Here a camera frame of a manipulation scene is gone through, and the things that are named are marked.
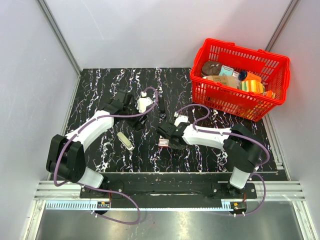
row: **gray floor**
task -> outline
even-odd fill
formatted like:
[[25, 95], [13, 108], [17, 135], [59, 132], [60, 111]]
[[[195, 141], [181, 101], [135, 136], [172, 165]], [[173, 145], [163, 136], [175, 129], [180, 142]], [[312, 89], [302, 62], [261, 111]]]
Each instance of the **gray floor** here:
[[[257, 203], [249, 203], [250, 208]], [[133, 211], [108, 212], [109, 217], [134, 221]], [[139, 225], [123, 225], [89, 212], [45, 210], [37, 240], [302, 240], [289, 202], [266, 202], [246, 217], [210, 212], [143, 212]]]

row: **marble tabletop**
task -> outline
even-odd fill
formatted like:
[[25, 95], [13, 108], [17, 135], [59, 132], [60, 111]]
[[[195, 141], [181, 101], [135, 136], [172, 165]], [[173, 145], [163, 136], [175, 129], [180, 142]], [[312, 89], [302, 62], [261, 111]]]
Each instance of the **marble tabletop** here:
[[[89, 118], [100, 104], [115, 96], [117, 91], [124, 90], [136, 98], [148, 86], [156, 88], [164, 97], [166, 119], [174, 121], [174, 112], [192, 103], [192, 83], [189, 78], [190, 68], [100, 68], [84, 69], [76, 96], [73, 102], [66, 133], [69, 133]], [[155, 95], [147, 92], [153, 100]], [[193, 123], [206, 115], [200, 107], [190, 107], [182, 111]], [[145, 129], [132, 131], [125, 123], [120, 122], [104, 132], [86, 150], [87, 166], [98, 172], [225, 172], [228, 156], [216, 148], [188, 145], [183, 150], [158, 147], [159, 135], [156, 128], [163, 121], [156, 107], [151, 114]], [[199, 126], [211, 128], [230, 128], [234, 124], [243, 124], [259, 136], [271, 153], [271, 147], [263, 121], [253, 122], [242, 117], [211, 109], [210, 116], [199, 122]], [[117, 137], [123, 132], [132, 142], [134, 149], [128, 151]], [[276, 172], [273, 155], [260, 171]]]

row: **white wall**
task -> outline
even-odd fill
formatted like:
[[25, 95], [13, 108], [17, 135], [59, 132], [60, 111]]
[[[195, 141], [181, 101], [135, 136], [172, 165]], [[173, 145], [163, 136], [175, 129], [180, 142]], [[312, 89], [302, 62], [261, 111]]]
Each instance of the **white wall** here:
[[77, 76], [35, 0], [0, 1], [0, 239], [19, 239]]
[[271, 111], [291, 177], [299, 180], [320, 234], [320, 1], [300, 2], [273, 52], [291, 60], [284, 105]]
[[192, 67], [206, 38], [264, 49], [290, 0], [46, 0], [81, 68]]

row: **brown ball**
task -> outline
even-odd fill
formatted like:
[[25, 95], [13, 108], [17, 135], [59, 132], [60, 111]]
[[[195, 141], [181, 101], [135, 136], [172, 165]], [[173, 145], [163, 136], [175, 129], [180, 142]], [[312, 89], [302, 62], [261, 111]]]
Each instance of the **brown ball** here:
[[219, 75], [221, 66], [222, 64], [220, 62], [207, 61], [203, 64], [201, 73], [203, 76]]

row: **red plastic basket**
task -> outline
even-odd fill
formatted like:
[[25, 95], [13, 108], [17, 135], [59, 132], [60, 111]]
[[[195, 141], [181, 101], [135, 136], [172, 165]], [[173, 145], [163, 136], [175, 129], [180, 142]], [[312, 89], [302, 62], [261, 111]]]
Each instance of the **red plastic basket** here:
[[[217, 61], [237, 72], [246, 70], [260, 76], [265, 90], [272, 90], [275, 98], [203, 79], [201, 70], [207, 61]], [[207, 38], [195, 57], [190, 73], [192, 100], [210, 108], [259, 121], [275, 106], [285, 102], [290, 83], [289, 65], [290, 60], [286, 56]]]

